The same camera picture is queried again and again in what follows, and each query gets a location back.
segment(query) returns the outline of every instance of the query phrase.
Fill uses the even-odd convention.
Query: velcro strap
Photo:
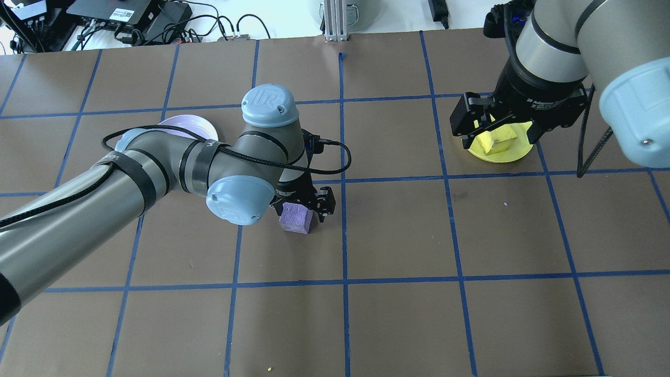
[[[201,197],[207,196],[207,190],[209,190],[209,170],[216,156],[217,149],[221,144],[223,143],[211,139],[203,143],[202,149],[196,157],[196,165],[193,167],[191,175],[194,194]]]
[[[120,171],[124,172],[139,188],[140,193],[144,199],[144,211],[153,207],[156,203],[156,187],[151,180],[151,177],[144,171],[142,164],[133,160],[132,158],[116,151],[109,152],[95,165],[112,164]]]

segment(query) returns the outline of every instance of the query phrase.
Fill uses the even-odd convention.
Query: black strap
[[[114,164],[114,166],[133,180],[144,198],[144,212],[153,207],[156,203],[156,187],[151,177],[144,171],[142,164],[116,151],[109,152],[93,166],[103,164]]]
[[[533,29],[535,30],[535,33],[542,39],[543,41],[547,42],[551,47],[555,48],[556,50],[564,51],[564,52],[569,52],[570,54],[575,54],[575,55],[580,55],[580,49],[576,48],[574,46],[570,46],[561,42],[558,42],[557,40],[553,39],[549,34],[545,33],[544,30],[540,27],[540,25],[537,24],[537,20],[535,19],[535,12],[531,13],[531,25],[533,26]]]
[[[216,140],[206,140],[196,157],[196,165],[193,167],[191,179],[193,182],[193,191],[197,195],[203,197],[207,195],[207,190],[209,189],[209,170],[221,144],[223,143]]]
[[[182,154],[182,161],[179,163],[179,183],[181,184],[182,190],[184,190],[185,193],[191,193],[186,187],[186,161],[188,161],[188,156],[190,156],[193,147],[198,145],[198,143],[200,143],[198,140],[194,140],[191,144],[189,144],[189,146],[186,148],[186,151],[184,151],[184,154]]]
[[[580,18],[577,20],[577,25],[575,26],[575,39],[579,38],[580,31],[582,30],[582,26],[584,26],[586,20],[591,16],[591,14],[593,14],[593,12],[596,11],[596,9],[605,4],[606,1],[607,0],[593,0],[591,1],[591,4],[586,7]]]
[[[147,156],[151,161],[153,161],[156,166],[161,170],[161,173],[163,173],[163,178],[165,179],[165,194],[163,196],[166,196],[170,192],[170,176],[168,176],[168,171],[165,169],[165,166],[154,156],[153,154],[139,148],[128,148],[126,150],[134,150],[135,152],[142,153],[143,155]]]
[[[263,139],[266,139],[267,141],[271,142],[272,144],[275,144],[276,146],[281,149],[282,152],[284,152],[284,156],[286,156],[286,160],[289,159],[289,151],[286,150],[286,147],[279,141],[277,140],[274,136],[265,133],[265,132],[260,132],[260,131],[246,131],[240,135],[240,138],[245,136],[245,135],[253,135],[253,136],[260,136]]]

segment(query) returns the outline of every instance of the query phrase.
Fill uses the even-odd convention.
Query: white plate
[[[171,118],[167,118],[166,120],[158,124],[173,125],[175,127],[185,128],[189,131],[198,134],[199,136],[202,136],[205,139],[218,140],[218,134],[214,126],[207,119],[204,119],[203,117],[198,117],[197,115],[190,115],[190,114],[175,115]],[[193,139],[192,136],[189,136],[181,131],[166,129],[165,132],[170,133],[172,135],[183,136],[185,138]]]

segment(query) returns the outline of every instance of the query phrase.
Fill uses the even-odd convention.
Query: grid square
[[[661,190],[665,205],[670,205],[670,172],[654,172],[656,184]]]
[[[352,102],[344,111],[347,178],[442,175],[429,99]]]
[[[346,190],[349,278],[456,275],[443,180]]]
[[[168,105],[242,102],[242,96],[251,88],[254,53],[254,41],[182,44]]]
[[[465,275],[570,272],[545,177],[449,185]]]
[[[239,288],[231,376],[344,375],[342,286]]]
[[[137,220],[133,220],[55,281],[51,287],[123,286],[128,275],[128,263],[136,231]]]
[[[591,111],[586,126],[586,136],[584,138],[584,159],[588,158],[591,151],[596,146],[602,134],[608,127],[608,124],[600,114],[600,92],[596,92],[591,105]],[[550,171],[557,170],[577,170],[577,148],[580,140],[580,128],[582,126],[582,117],[577,119],[575,124],[567,129],[555,129],[547,133],[541,139],[542,152],[544,153],[547,167]],[[632,163],[621,152],[616,141],[616,136],[602,148],[598,157],[591,165],[590,170],[597,169],[629,169],[640,168],[639,165]]]
[[[481,29],[424,32],[436,94],[491,92],[509,54],[502,39]]]
[[[355,34],[342,46],[346,98],[429,95],[419,33]]]
[[[54,187],[75,117],[0,120],[0,193]]]
[[[175,48],[142,46],[105,50],[84,110],[163,107]]]
[[[668,222],[647,173],[551,180],[578,271],[670,268]]]
[[[479,376],[598,373],[572,279],[466,282]]]
[[[231,145],[235,145],[245,128],[245,120],[242,119],[242,110],[239,107],[168,111],[165,113],[165,118],[182,114],[192,114],[207,119],[214,126],[219,141]]]
[[[0,376],[104,376],[121,292],[44,293],[16,317]]]
[[[138,125],[156,124],[160,120],[160,112],[82,116],[60,183],[63,184],[86,172],[109,152],[100,144],[103,137]],[[113,147],[116,140],[118,139],[110,141],[109,145]]]
[[[130,292],[113,376],[221,376],[230,289]]]
[[[296,101],[340,97],[338,54],[342,46],[323,36],[261,40],[256,85],[281,84]]]
[[[470,376],[457,282],[349,286],[351,375]]]
[[[670,276],[580,282],[605,371],[612,376],[665,376],[670,370]]]
[[[318,103],[298,105],[300,125],[303,129],[321,135],[324,139],[340,141],[340,105],[338,103]],[[326,146],[324,153],[314,155],[312,168],[321,170],[336,170],[342,165],[340,162],[340,148]],[[313,174],[312,179],[339,179],[340,175]]]
[[[442,136],[442,148],[444,149],[444,161],[447,166],[447,173],[450,175],[460,174],[488,174],[488,173],[523,173],[523,172],[541,172],[542,162],[537,153],[537,148],[533,149],[520,160],[506,164],[492,164],[480,160],[470,152],[463,149],[463,143],[460,138],[452,135],[452,127],[449,122],[449,116],[458,103],[458,98],[437,98],[435,102],[438,106],[440,117],[440,134]]]
[[[96,50],[28,54],[2,115],[79,112],[97,58]]]
[[[14,76],[21,65],[22,58],[23,56],[20,55],[7,55],[0,58],[0,72],[3,73],[0,76],[0,107],[5,101],[11,82],[14,81]]]
[[[338,206],[340,187],[331,186]],[[326,280],[342,278],[342,216],[335,214],[319,223],[314,215],[310,234],[282,230],[273,209],[242,233],[240,282]]]
[[[145,215],[133,285],[232,282],[237,226],[204,199],[173,191]]]

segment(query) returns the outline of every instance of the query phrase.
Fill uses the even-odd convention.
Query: label
[[[121,22],[128,22],[130,17],[133,17],[133,14],[135,14],[135,11],[129,11],[128,9],[116,8],[114,10],[114,13],[112,13],[112,15],[109,16],[109,19],[113,19],[115,21],[121,21]]]

